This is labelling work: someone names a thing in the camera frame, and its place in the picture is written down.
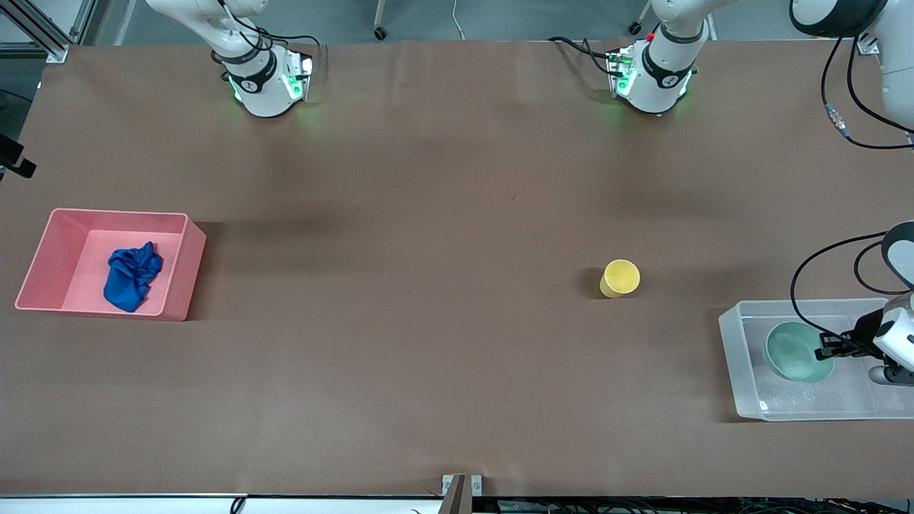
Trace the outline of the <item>mint green bowl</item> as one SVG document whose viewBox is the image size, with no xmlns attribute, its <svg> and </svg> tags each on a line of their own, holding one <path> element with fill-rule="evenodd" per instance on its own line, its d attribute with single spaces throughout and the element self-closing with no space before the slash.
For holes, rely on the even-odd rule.
<svg viewBox="0 0 914 514">
<path fill-rule="evenodd" d="M 796 383 L 820 383 L 835 371 L 835 361 L 820 361 L 820 330 L 797 321 L 781 323 L 768 332 L 763 357 L 774 374 Z"/>
</svg>

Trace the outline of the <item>blue cloth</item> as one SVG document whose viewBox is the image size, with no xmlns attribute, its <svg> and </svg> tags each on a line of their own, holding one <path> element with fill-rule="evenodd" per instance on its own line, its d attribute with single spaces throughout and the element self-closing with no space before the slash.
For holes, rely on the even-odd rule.
<svg viewBox="0 0 914 514">
<path fill-rule="evenodd" d="M 105 300 L 121 311 L 137 312 L 164 267 L 156 244 L 147 241 L 140 248 L 117 248 L 107 263 L 110 270 L 102 290 Z"/>
</svg>

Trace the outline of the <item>clear plastic box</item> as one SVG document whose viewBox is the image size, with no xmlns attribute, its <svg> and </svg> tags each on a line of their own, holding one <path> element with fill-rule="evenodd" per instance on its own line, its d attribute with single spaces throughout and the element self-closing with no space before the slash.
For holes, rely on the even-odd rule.
<svg viewBox="0 0 914 514">
<path fill-rule="evenodd" d="M 774 374 L 763 357 L 770 329 L 797 321 L 842 333 L 885 305 L 882 298 L 740 301 L 719 316 L 735 409 L 767 422 L 809 420 L 914 420 L 914 387 L 878 385 L 868 371 L 871 357 L 836 358 L 833 374 L 820 383 L 796 383 Z"/>
</svg>

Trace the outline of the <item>pink plastic bin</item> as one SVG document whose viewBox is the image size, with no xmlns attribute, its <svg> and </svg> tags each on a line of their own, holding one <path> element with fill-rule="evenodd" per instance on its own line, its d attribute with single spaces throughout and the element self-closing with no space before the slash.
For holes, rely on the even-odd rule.
<svg viewBox="0 0 914 514">
<path fill-rule="evenodd" d="M 104 298 L 108 259 L 122 248 L 153 244 L 163 269 L 136 311 Z M 44 228 L 14 306 L 82 318 L 183 321 L 206 235 L 185 213 L 56 208 Z"/>
</svg>

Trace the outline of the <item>yellow plastic cup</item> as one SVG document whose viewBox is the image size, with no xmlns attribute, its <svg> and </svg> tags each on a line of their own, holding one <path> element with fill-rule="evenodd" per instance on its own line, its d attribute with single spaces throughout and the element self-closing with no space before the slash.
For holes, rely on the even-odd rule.
<svg viewBox="0 0 914 514">
<path fill-rule="evenodd" d="M 634 263 L 616 259 L 605 267 L 598 289 L 607 298 L 630 295 L 640 285 L 641 277 L 640 270 Z"/>
</svg>

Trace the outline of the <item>white table edge strip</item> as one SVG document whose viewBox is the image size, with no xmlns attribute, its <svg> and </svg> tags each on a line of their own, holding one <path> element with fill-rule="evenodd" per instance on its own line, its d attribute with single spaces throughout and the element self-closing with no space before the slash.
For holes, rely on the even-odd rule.
<svg viewBox="0 0 914 514">
<path fill-rule="evenodd" d="M 0 494 L 0 514 L 437 514 L 437 495 Z"/>
</svg>

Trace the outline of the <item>brown table cover sheet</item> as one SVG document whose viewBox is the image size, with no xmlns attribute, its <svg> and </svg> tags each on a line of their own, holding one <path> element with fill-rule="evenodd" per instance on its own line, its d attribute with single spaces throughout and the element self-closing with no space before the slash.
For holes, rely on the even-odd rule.
<svg viewBox="0 0 914 514">
<path fill-rule="evenodd" d="M 72 49 L 0 182 L 0 494 L 914 495 L 914 422 L 741 420 L 720 340 L 914 218 L 914 153 L 820 107 L 830 49 L 709 43 L 658 118 L 548 43 L 336 46 L 276 119 L 201 46 Z M 189 319 L 17 310 L 56 208 L 189 215 Z"/>
</svg>

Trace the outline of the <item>aluminium frame profile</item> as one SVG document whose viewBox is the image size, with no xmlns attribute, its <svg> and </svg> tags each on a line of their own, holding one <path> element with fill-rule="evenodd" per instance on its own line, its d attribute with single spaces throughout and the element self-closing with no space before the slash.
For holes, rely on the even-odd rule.
<svg viewBox="0 0 914 514">
<path fill-rule="evenodd" d="M 0 58 L 63 63 L 82 44 L 100 0 L 0 0 Z"/>
</svg>

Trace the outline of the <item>metal table edge bracket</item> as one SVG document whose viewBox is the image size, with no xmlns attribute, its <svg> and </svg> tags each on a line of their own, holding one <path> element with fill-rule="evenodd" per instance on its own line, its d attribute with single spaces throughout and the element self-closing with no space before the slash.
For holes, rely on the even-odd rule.
<svg viewBox="0 0 914 514">
<path fill-rule="evenodd" d="M 438 514 L 473 514 L 474 498 L 483 497 L 483 476 L 446 474 L 441 476 L 443 502 Z"/>
</svg>

